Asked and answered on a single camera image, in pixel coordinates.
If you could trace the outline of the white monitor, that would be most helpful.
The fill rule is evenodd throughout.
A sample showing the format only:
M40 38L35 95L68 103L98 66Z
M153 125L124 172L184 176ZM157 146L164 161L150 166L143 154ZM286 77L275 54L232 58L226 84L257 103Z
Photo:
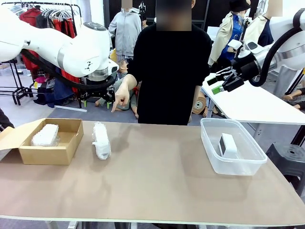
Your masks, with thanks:
M209 37L211 38L212 41L215 41L218 30L219 30L219 27L208 26L207 34L209 35Z

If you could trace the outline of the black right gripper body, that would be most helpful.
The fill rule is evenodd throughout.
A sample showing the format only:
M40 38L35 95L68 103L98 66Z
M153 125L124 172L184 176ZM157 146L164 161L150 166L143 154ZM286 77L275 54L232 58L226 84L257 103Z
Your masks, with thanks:
M243 58L235 57L232 60L232 68L243 80L253 79L260 73L256 58L252 53Z

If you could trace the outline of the person's right forearm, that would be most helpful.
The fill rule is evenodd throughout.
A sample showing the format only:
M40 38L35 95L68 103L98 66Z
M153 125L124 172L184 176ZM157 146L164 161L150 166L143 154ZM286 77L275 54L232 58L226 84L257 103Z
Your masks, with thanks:
M127 74L122 81L121 88L130 91L138 84L137 80L132 74Z

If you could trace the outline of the navy cloth pile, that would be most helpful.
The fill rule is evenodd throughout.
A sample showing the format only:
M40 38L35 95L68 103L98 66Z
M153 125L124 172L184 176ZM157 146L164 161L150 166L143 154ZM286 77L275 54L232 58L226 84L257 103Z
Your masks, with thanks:
M55 79L52 87L39 87L37 92L37 98L33 100L34 103L47 105L51 108L54 108L56 105L67 104L68 100L74 96L72 88L57 79Z

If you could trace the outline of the grey hanging cloth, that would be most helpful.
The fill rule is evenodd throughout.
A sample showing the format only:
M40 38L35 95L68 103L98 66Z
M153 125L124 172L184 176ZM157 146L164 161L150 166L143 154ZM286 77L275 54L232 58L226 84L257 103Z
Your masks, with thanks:
M292 92L302 79L302 70L291 70L285 66L280 68L273 94L282 98L285 93Z

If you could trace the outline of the unwrapped white alarm clock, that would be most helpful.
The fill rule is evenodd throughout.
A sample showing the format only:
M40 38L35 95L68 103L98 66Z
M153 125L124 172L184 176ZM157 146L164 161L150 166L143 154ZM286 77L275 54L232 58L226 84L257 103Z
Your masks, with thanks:
M221 157L237 159L237 146L232 135L222 133L218 146Z

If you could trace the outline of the clear plastic container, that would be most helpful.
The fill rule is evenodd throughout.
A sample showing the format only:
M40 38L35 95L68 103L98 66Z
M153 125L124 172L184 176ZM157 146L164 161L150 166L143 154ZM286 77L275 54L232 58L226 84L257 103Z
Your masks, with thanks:
M217 174L253 176L267 156L244 126L232 119L203 118L201 139L210 163ZM233 136L237 146L237 159L220 156L219 140L222 133Z

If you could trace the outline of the long red garment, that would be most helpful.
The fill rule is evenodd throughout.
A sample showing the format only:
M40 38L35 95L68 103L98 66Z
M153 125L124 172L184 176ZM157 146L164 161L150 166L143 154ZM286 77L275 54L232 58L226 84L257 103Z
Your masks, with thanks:
M73 28L73 23L71 18L69 18L68 20L58 20L58 19L53 19L53 24L54 24L54 28L62 33L64 33L65 35L74 38L75 37L75 32L74 32L74 28ZM65 77L66 79L75 82L75 83L79 83L80 80L77 77L74 77L70 74L68 74L67 72L65 72L64 70L61 70L62 76Z

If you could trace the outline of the white table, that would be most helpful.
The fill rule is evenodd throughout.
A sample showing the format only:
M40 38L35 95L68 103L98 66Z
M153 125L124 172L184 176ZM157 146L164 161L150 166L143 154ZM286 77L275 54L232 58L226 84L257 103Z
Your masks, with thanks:
M293 138L292 144L300 145L305 138L305 114L272 93L261 87L254 87L249 82L231 92L213 94L212 89L223 82L208 85L207 81L214 78L210 74L203 82L202 89L209 97L207 117L212 116L213 108L217 106L228 119L243 123L257 123L254 139L262 136L266 124L300 125L301 128Z

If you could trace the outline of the black plastic stool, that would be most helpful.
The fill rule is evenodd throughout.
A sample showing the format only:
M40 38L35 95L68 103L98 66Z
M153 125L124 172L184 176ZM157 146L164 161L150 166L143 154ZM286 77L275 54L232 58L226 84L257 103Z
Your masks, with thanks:
M301 196L305 188L305 149L297 145L274 143L266 155Z

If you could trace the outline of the open brown cardboard box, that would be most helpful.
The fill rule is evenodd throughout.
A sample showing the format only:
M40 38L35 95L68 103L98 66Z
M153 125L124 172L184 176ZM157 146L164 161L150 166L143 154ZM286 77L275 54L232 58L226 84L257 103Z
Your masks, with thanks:
M57 146L31 146L32 137L46 124L59 126ZM18 149L26 165L69 165L83 137L81 119L43 118L0 132L0 151Z

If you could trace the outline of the black bucket hat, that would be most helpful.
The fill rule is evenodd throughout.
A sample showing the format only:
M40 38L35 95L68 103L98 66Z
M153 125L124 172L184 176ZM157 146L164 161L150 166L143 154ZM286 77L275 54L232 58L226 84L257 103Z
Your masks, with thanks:
M241 12L251 8L251 4L247 0L230 0L229 8L232 12Z

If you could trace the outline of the person in black sweater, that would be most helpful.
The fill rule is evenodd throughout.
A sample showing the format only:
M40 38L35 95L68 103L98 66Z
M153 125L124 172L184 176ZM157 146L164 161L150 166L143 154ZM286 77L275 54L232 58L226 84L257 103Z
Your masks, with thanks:
M210 74L209 35L192 25L191 31L159 31L153 24L138 36L128 73L141 83L138 122L187 125L195 89Z

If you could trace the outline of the bystander's dark sleeve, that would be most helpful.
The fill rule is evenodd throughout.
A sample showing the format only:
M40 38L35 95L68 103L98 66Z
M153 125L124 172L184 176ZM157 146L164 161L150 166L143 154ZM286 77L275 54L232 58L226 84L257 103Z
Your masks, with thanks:
M7 127L15 128L9 118L5 115L3 110L0 108L0 131L3 131Z

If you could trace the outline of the black hanging garment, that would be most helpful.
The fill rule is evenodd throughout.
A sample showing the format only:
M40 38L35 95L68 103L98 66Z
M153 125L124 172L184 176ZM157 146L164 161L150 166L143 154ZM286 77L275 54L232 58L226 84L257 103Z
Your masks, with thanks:
M36 28L45 29L45 28L51 28L54 29L53 22L50 18L43 16L42 14L39 14L36 16Z

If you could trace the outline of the short red garment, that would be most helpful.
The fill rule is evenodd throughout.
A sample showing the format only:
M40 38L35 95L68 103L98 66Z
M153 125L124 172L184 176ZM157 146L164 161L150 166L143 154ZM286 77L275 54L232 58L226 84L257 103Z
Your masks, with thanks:
M26 12L20 15L20 19L30 24L31 26L36 27L36 17L40 14L41 11L36 8L28 9ZM25 55L22 55L22 58L27 70L32 71L37 70L39 68L38 65L32 63L28 58L26 58Z

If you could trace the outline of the bubble-wrapped white clock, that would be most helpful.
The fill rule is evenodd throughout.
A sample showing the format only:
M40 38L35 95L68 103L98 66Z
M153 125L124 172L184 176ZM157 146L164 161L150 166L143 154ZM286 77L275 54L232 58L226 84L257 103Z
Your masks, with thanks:
M60 141L58 130L58 125L46 124L37 134L32 137L31 146L57 146Z
M93 126L93 142L96 155L100 160L106 160L111 155L111 145L106 126L102 122L96 122Z

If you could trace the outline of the brown paper roll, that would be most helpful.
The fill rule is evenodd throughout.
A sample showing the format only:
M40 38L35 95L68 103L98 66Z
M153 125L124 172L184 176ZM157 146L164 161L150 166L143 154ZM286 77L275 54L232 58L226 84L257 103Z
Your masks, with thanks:
M204 118L207 117L208 107L204 93L199 92L198 98L193 106L192 112L196 115L202 115Z

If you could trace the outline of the white floor rail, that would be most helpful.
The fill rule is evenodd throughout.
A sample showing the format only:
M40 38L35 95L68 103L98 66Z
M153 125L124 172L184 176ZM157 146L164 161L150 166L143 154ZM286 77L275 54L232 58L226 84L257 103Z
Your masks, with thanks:
M77 112L88 112L86 109L81 109L81 108L74 108L74 107L67 107L67 106L60 106L60 105L55 105L54 106L57 109L64 109L64 110L71 110L71 111L77 111Z

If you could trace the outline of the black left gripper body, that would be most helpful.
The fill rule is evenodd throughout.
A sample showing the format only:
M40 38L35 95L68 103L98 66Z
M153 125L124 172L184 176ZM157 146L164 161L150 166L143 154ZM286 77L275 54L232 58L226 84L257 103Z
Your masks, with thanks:
M80 90L80 95L81 94L88 94L89 98L90 97L98 97L98 98L106 98L107 90L108 89L113 89L114 88L108 87L108 88L102 88L102 89L92 89L92 90Z

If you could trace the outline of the person's right hand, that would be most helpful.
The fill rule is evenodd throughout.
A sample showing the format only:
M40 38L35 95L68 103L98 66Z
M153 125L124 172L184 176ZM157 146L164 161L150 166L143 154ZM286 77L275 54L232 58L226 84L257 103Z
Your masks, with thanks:
M116 110L117 106L125 107L129 102L130 90L127 83L122 82L117 92L115 93L115 101L112 106L112 113Z

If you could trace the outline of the person in grey hoodie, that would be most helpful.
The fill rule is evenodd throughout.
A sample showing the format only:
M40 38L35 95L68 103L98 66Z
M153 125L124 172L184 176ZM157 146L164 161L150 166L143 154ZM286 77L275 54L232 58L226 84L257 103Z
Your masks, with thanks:
M133 59L133 50L137 38L142 31L142 22L139 9L121 9L111 21L108 31L110 37L115 38L117 60L125 60L127 63Z

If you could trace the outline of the mannequin in beige coat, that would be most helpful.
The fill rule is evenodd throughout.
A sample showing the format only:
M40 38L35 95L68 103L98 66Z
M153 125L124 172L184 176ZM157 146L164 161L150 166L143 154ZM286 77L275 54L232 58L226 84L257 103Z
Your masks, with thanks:
M210 71L215 73L227 67L234 59L237 50L228 46L231 40L240 40L243 33L244 16L248 10L229 13L223 18L212 46L208 60Z

